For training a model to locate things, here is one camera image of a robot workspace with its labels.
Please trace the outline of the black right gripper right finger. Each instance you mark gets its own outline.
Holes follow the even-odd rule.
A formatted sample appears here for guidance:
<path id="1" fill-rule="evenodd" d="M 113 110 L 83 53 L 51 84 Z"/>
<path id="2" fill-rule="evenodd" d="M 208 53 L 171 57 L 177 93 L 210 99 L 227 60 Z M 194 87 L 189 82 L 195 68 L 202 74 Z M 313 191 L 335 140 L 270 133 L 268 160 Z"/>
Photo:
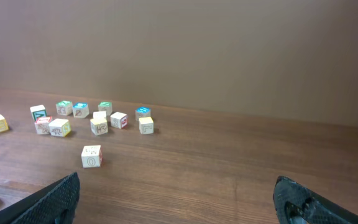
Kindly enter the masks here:
<path id="1" fill-rule="evenodd" d="M 355 213 L 285 176 L 277 178 L 273 202 L 280 224 L 358 224 Z"/>

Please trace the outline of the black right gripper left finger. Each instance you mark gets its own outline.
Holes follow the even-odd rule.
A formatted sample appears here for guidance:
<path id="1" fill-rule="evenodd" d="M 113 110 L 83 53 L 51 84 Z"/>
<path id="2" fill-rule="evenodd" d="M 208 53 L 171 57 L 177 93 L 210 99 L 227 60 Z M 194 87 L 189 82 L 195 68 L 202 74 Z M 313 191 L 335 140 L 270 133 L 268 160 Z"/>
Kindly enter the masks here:
<path id="1" fill-rule="evenodd" d="M 76 172 L 0 211 L 0 224 L 72 224 L 80 199 Z"/>

